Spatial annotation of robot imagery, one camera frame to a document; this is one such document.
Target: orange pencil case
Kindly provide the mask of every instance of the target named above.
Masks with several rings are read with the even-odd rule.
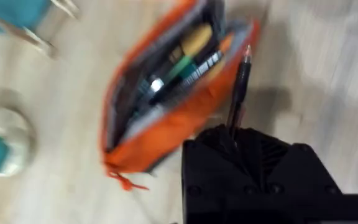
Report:
[[[134,92],[142,80],[158,68],[189,29],[205,22],[211,24],[213,35],[219,39],[233,35],[220,71],[214,71],[208,81],[201,79],[202,85],[181,93],[174,103],[157,105],[138,120],[131,120]],[[231,93],[242,53],[248,44],[255,44],[258,33],[256,21],[225,22],[222,0],[178,0],[126,55],[109,84],[99,140],[107,175],[120,180],[125,190],[146,189],[121,174],[149,170],[205,124]]]

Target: light wood floor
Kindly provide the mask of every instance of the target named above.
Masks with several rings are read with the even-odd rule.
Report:
[[[112,71],[172,3],[75,2],[80,21],[52,9],[37,30],[57,47],[55,60],[0,35],[0,95],[38,136],[28,169],[0,178],[0,223],[181,223],[179,151],[157,177],[130,176],[150,191],[125,192],[104,176],[97,149]],[[340,188],[358,193],[358,1],[226,2],[231,17],[264,25],[243,125],[312,145]]]

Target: black pen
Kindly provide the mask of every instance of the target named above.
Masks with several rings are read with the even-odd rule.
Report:
[[[251,61],[251,46],[248,45],[237,71],[236,81],[233,86],[230,112],[226,123],[229,134],[232,137],[235,135],[236,128],[241,125],[242,114],[244,113],[243,103],[247,94],[249,73],[251,71]]]

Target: black device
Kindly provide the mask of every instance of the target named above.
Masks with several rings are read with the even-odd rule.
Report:
[[[358,223],[314,150],[225,125],[184,142],[183,219],[194,223]]]

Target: metal leg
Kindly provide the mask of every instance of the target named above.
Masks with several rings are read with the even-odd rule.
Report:
[[[17,28],[16,26],[0,19],[0,28],[6,33],[13,35],[14,37],[18,37],[30,44],[32,44],[37,50],[48,55],[49,57],[53,57],[55,47],[50,43],[42,40],[35,33],[27,28]]]
[[[72,18],[78,19],[80,16],[80,10],[75,6],[71,0],[51,0],[54,5],[65,11]]]

